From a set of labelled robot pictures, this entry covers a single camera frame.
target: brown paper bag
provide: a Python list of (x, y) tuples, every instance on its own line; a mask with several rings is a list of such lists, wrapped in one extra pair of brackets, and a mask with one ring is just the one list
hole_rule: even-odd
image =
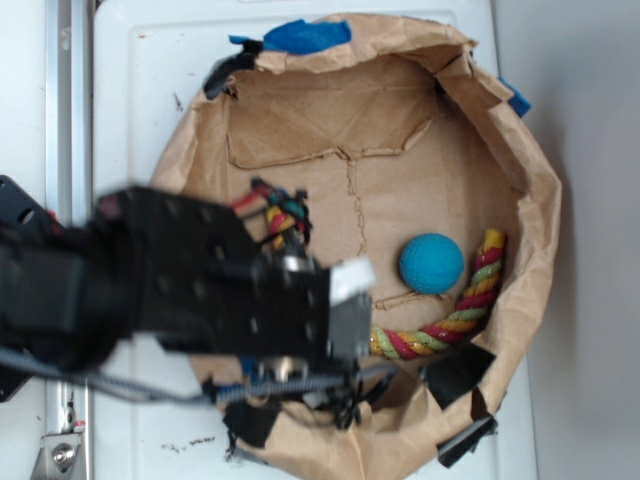
[[(306, 188), (311, 253), (325, 265), (368, 255), (379, 279), (373, 322), (393, 329), (420, 328), (452, 307), (400, 280), (409, 239), (443, 233), (469, 263), (486, 228), (506, 232), (502, 291), (473, 340), (497, 356), (479, 385), (493, 414), (547, 303), (560, 183), (508, 105), (513, 92), (473, 61), (473, 41), (409, 18), (325, 20), (343, 19), (348, 44), (306, 56), (263, 52), (254, 71), (228, 79), (228, 93), (198, 94), (153, 184), (219, 202), (242, 196), (256, 175)], [(468, 280), (467, 269), (452, 298)], [(194, 365), (208, 375), (207, 362)], [(360, 425), (338, 431), (327, 414), (289, 402), (265, 448), (239, 445), (302, 478), (401, 479), (468, 427), (471, 409), (469, 393), (442, 410), (405, 363), (379, 404), (361, 405)]]

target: braided rope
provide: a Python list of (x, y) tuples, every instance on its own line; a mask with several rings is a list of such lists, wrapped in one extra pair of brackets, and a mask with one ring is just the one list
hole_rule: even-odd
[(374, 325), (369, 344), (371, 354), (391, 360), (412, 360), (441, 352), (464, 340), (489, 313), (498, 297), (504, 243), (504, 233), (494, 229), (485, 232), (484, 243), (471, 267), (469, 287), (447, 318), (415, 332), (394, 332)]

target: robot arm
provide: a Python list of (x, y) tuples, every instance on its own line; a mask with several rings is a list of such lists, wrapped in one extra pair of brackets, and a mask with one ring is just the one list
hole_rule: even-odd
[(66, 230), (0, 177), (0, 344), (68, 372), (153, 333), (165, 349), (252, 357), (268, 380), (353, 378), (367, 355), (374, 280), (303, 249), (262, 249), (234, 211), (134, 187)]

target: rope toy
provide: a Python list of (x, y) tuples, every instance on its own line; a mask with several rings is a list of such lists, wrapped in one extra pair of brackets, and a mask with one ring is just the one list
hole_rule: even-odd
[(412, 360), (462, 342), (498, 297), (505, 239), (505, 234), (498, 230), (485, 232), (484, 243), (471, 268), (469, 287), (447, 318), (415, 332), (394, 332), (374, 325), (369, 351), (391, 360)]
[[(309, 209), (304, 203), (307, 199), (304, 190), (296, 191), (292, 197), (285, 190), (275, 188), (260, 178), (254, 178), (251, 180), (251, 192), (231, 202), (229, 207), (238, 214), (261, 199), (267, 202), (267, 207), (241, 217), (246, 220), (258, 214), (265, 215), (268, 236), (260, 242), (261, 245), (270, 243), (274, 250), (285, 247), (300, 250), (309, 243), (312, 225), (309, 221)], [(296, 232), (302, 236), (302, 245), (296, 238)]]

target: blue ball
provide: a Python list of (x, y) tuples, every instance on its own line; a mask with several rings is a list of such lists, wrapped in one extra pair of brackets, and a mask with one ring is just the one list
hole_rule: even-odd
[(462, 270), (464, 258), (460, 248), (439, 233), (413, 238), (400, 255), (400, 275), (418, 293), (446, 292), (456, 284)]

